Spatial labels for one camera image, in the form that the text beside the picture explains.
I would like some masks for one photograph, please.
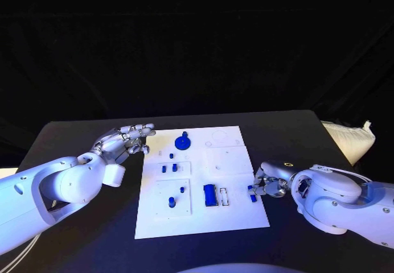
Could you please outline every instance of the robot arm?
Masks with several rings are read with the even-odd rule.
[[[344,173],[365,183],[358,184]],[[393,184],[331,167],[315,165],[300,170],[293,164],[276,161],[261,164],[254,184],[251,195],[283,197],[290,191],[297,211],[322,231],[344,234],[349,229],[374,243],[394,248]]]
[[[78,157],[59,158],[0,179],[0,255],[77,212],[97,196],[101,185],[121,185],[130,154],[150,148],[140,137],[155,135],[153,124],[113,129]],[[62,201],[45,206],[45,198]]]

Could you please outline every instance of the robotic hand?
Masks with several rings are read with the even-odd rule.
[[[142,137],[155,135],[153,124],[113,129],[90,152],[59,158],[0,179],[0,255],[77,212],[97,196],[101,185],[121,185],[130,154],[150,148]],[[45,198],[62,201],[46,208]]]
[[[358,184],[342,173],[364,183]],[[292,163],[263,162],[248,193],[283,197],[289,191],[297,212],[318,229],[332,234],[344,234],[349,229],[374,243],[394,248],[394,184],[321,165],[303,170]]]

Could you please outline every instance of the white board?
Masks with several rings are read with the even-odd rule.
[[[183,132],[192,145],[181,151],[175,139]],[[261,198],[251,202],[248,195],[254,174],[238,126],[162,130],[146,144],[152,152],[144,157],[136,239],[270,226]],[[205,206],[207,184],[217,187],[218,206]]]

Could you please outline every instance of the black curtain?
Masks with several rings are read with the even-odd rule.
[[[0,16],[0,166],[51,121],[290,109],[354,126],[385,117],[393,10],[290,5],[15,5]]]

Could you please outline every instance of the small blue part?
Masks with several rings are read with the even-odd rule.
[[[175,198],[173,197],[169,198],[169,207],[175,208]]]
[[[253,200],[253,202],[257,202],[256,195],[251,195],[251,196],[250,196],[250,199]]]
[[[217,206],[218,200],[217,200],[217,188],[215,185],[208,184],[204,186],[204,192],[205,192],[205,206]]]
[[[175,147],[179,150],[186,150],[191,147],[191,139],[188,138],[186,132],[183,132],[182,136],[175,140]]]

